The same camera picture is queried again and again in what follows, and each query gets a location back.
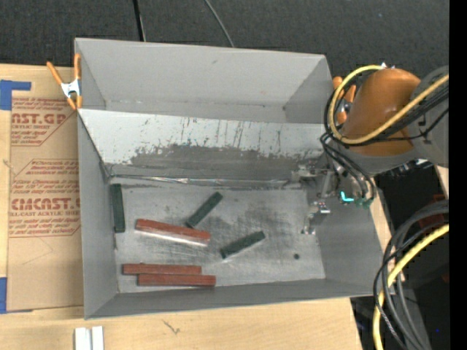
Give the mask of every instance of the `cardboard box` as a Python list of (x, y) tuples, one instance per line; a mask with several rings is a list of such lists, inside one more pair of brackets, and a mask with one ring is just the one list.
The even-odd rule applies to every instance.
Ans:
[[(58, 71), (72, 80), (70, 68)], [(46, 66), (1, 65), (0, 79), (31, 83), (13, 91), (8, 133), (0, 134), (11, 144), (0, 170), (9, 191), (8, 212), (0, 214), (7, 310), (81, 305), (77, 114)]]
[[(293, 181), (323, 153), (332, 92), (323, 55), (77, 39), (83, 109), (78, 144), (85, 317), (370, 295), (381, 247), (370, 211), (327, 201), (307, 225), (317, 188)], [(115, 233), (109, 187), (120, 184), (126, 231)], [(207, 247), (160, 240), (137, 219), (196, 227)], [(220, 249), (262, 230), (232, 258)], [(201, 265), (214, 289), (139, 287), (124, 263)]]

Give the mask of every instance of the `wire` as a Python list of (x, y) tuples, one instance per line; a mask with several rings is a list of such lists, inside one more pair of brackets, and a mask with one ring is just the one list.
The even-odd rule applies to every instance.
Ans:
[[(449, 224), (433, 231), (430, 235), (426, 236), (423, 240), (417, 243), (414, 247), (412, 247), (402, 258), (397, 262), (394, 269), (391, 270), (388, 278), (387, 278), (387, 285), (391, 286), (397, 277), (397, 275), (404, 269), (404, 267), (417, 255), (420, 253), (422, 249), (424, 249), (427, 245), (431, 242), (435, 241), (437, 238), (442, 237), (444, 234), (449, 232)], [(382, 306), (385, 301), (385, 294), (384, 291), (381, 289), (378, 296), (378, 302)], [(379, 312), (378, 308), (374, 309), (373, 315), (373, 339), (374, 345), (376, 346), (377, 350), (384, 350), (382, 345), (381, 333), (379, 331), (379, 320), (381, 319), (381, 313)]]
[[(394, 326), (391, 324), (389, 318), (387, 317), (386, 313), (385, 313), (385, 310), (382, 308), (382, 306), (379, 304), (378, 300), (377, 300), (377, 297), (378, 297), (378, 292), (377, 292), (377, 285), (378, 285), (378, 280), (379, 280), (379, 277), (381, 275), (383, 275), (382, 277), (382, 280), (383, 282), (384, 281), (387, 281), (387, 274), (385, 274), (385, 272), (387, 271), (387, 266), (389, 264), (389, 262), (399, 256), (405, 249), (407, 249), (408, 246), (410, 246), (411, 244), (414, 243), (415, 240), (417, 240), (421, 235), (423, 235), (427, 230), (430, 230), (434, 227), (438, 227), (439, 225), (442, 225), (444, 224), (445, 221), (443, 222), (437, 222), (437, 223), (434, 223), (432, 225), (428, 225), (427, 227), (424, 227), (422, 230), (419, 230), (418, 232), (416, 232), (413, 236), (411, 236), (408, 240), (406, 240), (405, 242), (401, 243), (401, 242), (398, 242), (397, 245), (397, 249), (395, 252), (393, 252), (389, 257), (386, 257), (384, 259), (384, 262), (381, 266), (381, 268), (378, 270), (377, 274), (376, 274), (376, 278), (374, 280), (374, 284), (373, 284), (373, 294), (374, 294), (374, 297), (375, 297), (375, 304), (379, 310), (379, 312), (381, 313), (381, 316), (382, 318), (384, 319), (384, 321), (386, 322), (386, 325), (388, 327), (388, 329), (391, 331), (391, 333), (393, 334), (394, 338), (398, 341), (399, 345), (402, 347), (402, 348), (405, 348), (405, 345), (402, 343), (402, 340), (399, 338), (397, 332), (395, 331), (395, 328)], [(388, 299), (386, 300), (386, 304), (388, 305), (388, 308), (390, 309), (390, 313), (393, 317), (393, 319), (396, 321), (396, 324), (398, 325), (398, 328), (402, 331), (402, 333), (404, 334), (404, 337), (405, 338), (411, 338), (411, 342), (413, 344), (415, 344), (415, 341), (417, 341), (420, 345), (422, 345), (422, 339), (419, 335), (419, 333), (417, 332), (417, 329), (415, 328), (414, 326), (414, 323), (412, 321), (412, 317), (409, 313), (409, 310), (407, 309), (407, 306), (406, 306), (406, 303), (405, 303), (405, 297), (404, 297), (404, 293), (402, 292), (402, 289), (401, 289), (401, 276), (399, 275), (398, 276), (398, 298), (400, 298), (400, 301), (402, 303), (402, 306), (403, 306), (403, 312), (404, 312), (404, 315), (406, 316), (407, 318), (407, 321), (409, 323), (409, 326), (410, 326), (410, 329), (412, 330), (412, 332), (414, 333), (414, 336), (415, 336), (415, 339), (411, 338), (411, 335), (408, 334), (407, 331), (405, 331), (405, 328), (404, 328), (404, 324), (402, 323), (402, 321), (399, 319), (399, 316), (397, 315), (397, 312), (395, 311), (395, 307), (393, 305), (393, 302), (392, 302), (392, 296), (389, 292), (389, 287), (387, 286), (387, 284), (383, 284), (383, 290), (385, 291), (385, 296), (388, 297)]]
[(141, 17), (141, 12), (139, 11), (138, 0), (132, 0), (132, 1), (133, 1), (134, 15), (136, 18), (136, 25), (138, 26), (139, 41), (146, 42), (146, 34), (144, 33), (143, 19)]
[(235, 44), (234, 44), (234, 41), (232, 40), (232, 38), (230, 37), (230, 35), (228, 34), (227, 32), (227, 29), (225, 28), (224, 24), (222, 23), (222, 20), (220, 19), (219, 15), (216, 13), (214, 7), (211, 5), (211, 3), (209, 2), (209, 0), (204, 0), (204, 2), (206, 3), (206, 5), (208, 6), (208, 8), (211, 10), (211, 13), (214, 15), (217, 23), (219, 23), (219, 26), (220, 28), (222, 29), (225, 37), (227, 38), (228, 42), (230, 43), (231, 47), (232, 48), (235, 48)]
[(374, 189), (374, 184), (373, 182), (370, 180), (369, 176), (367, 173), (365, 173), (363, 171), (363, 169), (357, 165), (357, 163), (355, 163), (354, 161), (350, 160), (347, 156), (343, 155), (340, 151), (338, 151), (337, 149), (334, 149), (333, 147), (331, 147), (327, 142), (326, 142), (326, 139), (328, 139), (330, 136), (327, 134), (327, 133), (324, 133), (321, 137), (320, 137), (320, 142), (323, 146), (323, 149), (325, 151), (325, 153), (331, 157), (332, 159), (334, 159), (338, 164), (340, 164), (342, 167), (344, 167), (344, 169), (357, 181), (359, 187), (360, 187), (360, 190), (361, 190), (361, 197), (362, 198), (365, 198), (367, 193), (368, 193), (368, 188), (366, 187), (365, 183), (362, 182), (360, 176), (358, 175), (358, 173), (360, 173), (361, 176), (363, 176), (365, 178), (365, 180), (370, 184), (370, 188), (371, 188), (371, 199), (374, 199), (374, 194), (375, 194), (375, 189)]
[(392, 116), (388, 121), (386, 121), (383, 125), (378, 127), (376, 130), (366, 134), (365, 136), (361, 136), (356, 139), (349, 139), (343, 135), (340, 134), (340, 132), (337, 130), (336, 123), (334, 122), (334, 113), (333, 109), (336, 105), (337, 98), (339, 97), (339, 94), (344, 88), (344, 86), (356, 75), (361, 74), (365, 71), (370, 71), (370, 70), (381, 70), (383, 69), (383, 66), (378, 66), (378, 65), (368, 65), (368, 66), (363, 66), (357, 70), (354, 70), (352, 73), (350, 73), (343, 81), (342, 83), (336, 88), (336, 90), (333, 93), (333, 98), (331, 99), (331, 105), (328, 110), (328, 124), (329, 127), (332, 130), (333, 136), (335, 139), (339, 140), (343, 144), (348, 144), (348, 145), (353, 145), (353, 144), (359, 144), (363, 143), (365, 141), (368, 141), (375, 136), (378, 136), (381, 132), (385, 131), (388, 129), (390, 126), (398, 122), (410, 109), (414, 108), (416, 105), (418, 105), (421, 101), (426, 96), (429, 96), (434, 90), (436, 90), (438, 87), (443, 85), (445, 82), (449, 80), (449, 74), (446, 74), (443, 76), (441, 79), (438, 79), (436, 82), (434, 82), (430, 87), (426, 88), (421, 94), (419, 94), (417, 97), (415, 97), (412, 101), (410, 101), (404, 108), (402, 108), (397, 114)]
[(443, 201), (438, 201), (436, 203), (432, 203), (430, 205), (425, 206), (424, 208), (420, 209), (417, 211), (415, 214), (413, 214), (410, 218), (408, 218), (407, 221), (405, 221), (402, 225), (399, 226), (399, 228), (394, 232), (393, 237), (389, 240), (385, 253), (383, 255), (383, 264), (382, 267), (379, 269), (378, 273), (376, 274), (375, 280), (374, 280), (374, 285), (373, 285), (373, 293), (374, 293), (374, 300), (375, 300), (375, 305), (378, 308), (379, 312), (382, 315), (382, 318), (385, 320), (386, 325), (388, 329), (391, 331), (393, 334), (394, 338), (398, 341), (399, 345), (401, 348), (406, 349), (404, 343), (402, 340), (399, 338), (397, 332), (395, 331), (394, 327), (392, 326), (390, 320), (388, 319), (387, 315), (385, 314), (384, 310), (382, 309), (382, 306), (379, 304), (378, 301), (378, 293), (377, 293), (377, 284), (378, 284), (378, 279), (379, 276), (383, 273), (383, 278), (382, 278), (382, 286), (385, 291), (385, 294), (387, 295), (388, 300), (388, 308), (391, 310), (391, 313), (394, 316), (394, 319), (396, 320), (396, 324), (399, 326), (399, 328), (404, 327), (404, 325), (401, 323), (400, 320), (398, 320), (397, 313), (395, 312), (395, 309), (393, 309), (393, 306), (391, 305), (392, 301), (390, 299), (391, 295), (389, 293), (389, 287), (387, 286), (387, 264), (396, 256), (398, 256), (403, 250), (405, 250), (410, 244), (412, 244), (416, 238), (418, 238), (423, 232), (425, 232), (427, 229), (432, 228), (435, 225), (430, 225), (423, 230), (417, 232), (414, 236), (412, 236), (409, 240), (404, 241), (406, 238), (406, 234), (409, 232), (409, 229), (411, 226), (413, 226), (414, 223), (418, 222), (421, 219), (424, 219), (426, 217), (431, 217), (433, 215), (437, 214), (446, 214), (449, 213), (449, 200), (443, 200)]

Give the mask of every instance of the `green block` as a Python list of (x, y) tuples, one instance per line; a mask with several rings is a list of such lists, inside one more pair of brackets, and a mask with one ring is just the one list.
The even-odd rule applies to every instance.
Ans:
[(110, 185), (110, 198), (114, 213), (114, 226), (116, 233), (125, 232), (125, 214), (123, 212), (122, 186), (120, 184)]
[(230, 257), (233, 254), (241, 252), (243, 249), (246, 249), (261, 240), (265, 239), (266, 235), (262, 230), (258, 232), (254, 232), (248, 236), (245, 236), (244, 238), (240, 238), (237, 241), (234, 241), (233, 243), (224, 246), (220, 250), (220, 255), (222, 255), (222, 258), (225, 259), (227, 257)]
[(214, 195), (209, 197), (201, 207), (196, 210), (196, 213), (193, 214), (185, 224), (187, 227), (194, 228), (203, 218), (208, 215), (208, 213), (213, 210), (214, 207), (222, 200), (222, 195), (219, 192), (216, 192)]

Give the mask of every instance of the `red brick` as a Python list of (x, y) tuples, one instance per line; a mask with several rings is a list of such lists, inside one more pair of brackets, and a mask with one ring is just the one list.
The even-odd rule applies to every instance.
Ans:
[(136, 221), (136, 229), (142, 232), (149, 232), (160, 236), (170, 236), (171, 238), (181, 241), (196, 242), (203, 245), (207, 245), (211, 239), (211, 234), (205, 230), (170, 225), (148, 219), (138, 219)]
[(138, 275), (138, 285), (143, 287), (213, 287), (213, 275)]
[(138, 275), (140, 273), (158, 273), (163, 275), (200, 275), (200, 265), (154, 265), (147, 263), (126, 263), (123, 265), (123, 275)]

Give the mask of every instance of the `cardboard sheet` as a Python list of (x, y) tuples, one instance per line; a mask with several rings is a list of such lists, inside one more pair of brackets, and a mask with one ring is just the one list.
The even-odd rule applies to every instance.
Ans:
[[(59, 68), (65, 82), (69, 68)], [(0, 67), (31, 82), (14, 93), (7, 255), (7, 310), (82, 304), (77, 116), (45, 66)]]

